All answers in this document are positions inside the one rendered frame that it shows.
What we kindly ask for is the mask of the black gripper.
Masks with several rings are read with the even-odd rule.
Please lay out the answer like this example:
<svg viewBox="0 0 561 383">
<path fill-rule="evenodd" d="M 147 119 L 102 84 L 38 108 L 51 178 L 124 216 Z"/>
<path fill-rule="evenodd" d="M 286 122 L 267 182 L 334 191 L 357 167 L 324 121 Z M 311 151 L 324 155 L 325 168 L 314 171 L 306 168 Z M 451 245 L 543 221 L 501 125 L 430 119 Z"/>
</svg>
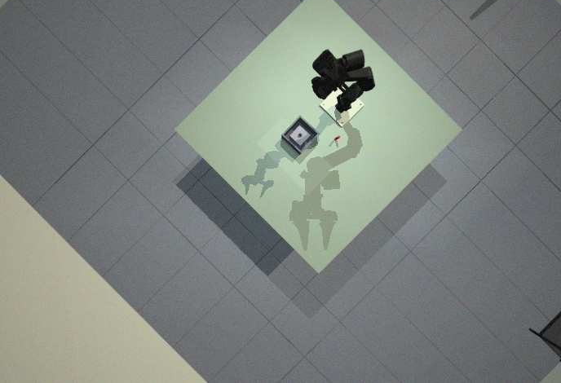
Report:
<svg viewBox="0 0 561 383">
<path fill-rule="evenodd" d="M 329 49 L 324 50 L 317 57 L 312 67 L 321 77 L 327 76 L 325 79 L 334 89 L 339 88 L 341 90 L 341 98 L 347 105 L 354 103 L 364 93 L 356 82 L 349 87 L 346 85 L 345 82 L 350 75 Z"/>
</svg>

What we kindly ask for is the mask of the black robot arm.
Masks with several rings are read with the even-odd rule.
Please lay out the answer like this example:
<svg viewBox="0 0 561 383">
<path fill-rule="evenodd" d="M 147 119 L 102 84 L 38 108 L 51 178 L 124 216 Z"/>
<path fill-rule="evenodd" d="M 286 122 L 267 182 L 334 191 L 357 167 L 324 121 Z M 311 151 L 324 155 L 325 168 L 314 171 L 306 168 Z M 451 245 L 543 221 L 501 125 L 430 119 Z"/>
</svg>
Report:
<svg viewBox="0 0 561 383">
<path fill-rule="evenodd" d="M 364 52 L 362 49 L 342 55 L 337 60 L 350 75 L 346 81 L 356 81 L 363 91 L 369 91 L 375 87 L 372 69 L 370 66 L 364 68 Z M 334 92 L 338 90 L 338 88 L 334 89 L 325 78 L 327 76 L 313 77 L 311 80 L 313 91 L 320 99 L 326 99 L 333 90 Z M 340 113 L 351 109 L 351 104 L 347 105 L 341 95 L 337 97 L 337 101 L 335 107 Z"/>
</svg>

